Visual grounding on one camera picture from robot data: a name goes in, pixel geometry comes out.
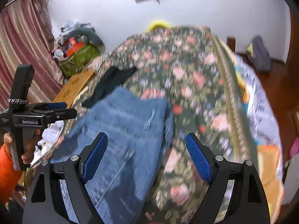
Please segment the orange sleeve forearm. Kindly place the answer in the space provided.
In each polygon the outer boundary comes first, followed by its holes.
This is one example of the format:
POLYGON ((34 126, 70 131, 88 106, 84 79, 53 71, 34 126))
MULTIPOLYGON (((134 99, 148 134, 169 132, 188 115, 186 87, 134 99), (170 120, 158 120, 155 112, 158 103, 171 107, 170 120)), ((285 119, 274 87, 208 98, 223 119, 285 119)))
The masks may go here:
POLYGON ((1 204, 6 204, 12 196, 23 171, 16 171, 14 169, 12 157, 7 153, 6 146, 1 147, 0 158, 0 198, 1 204))

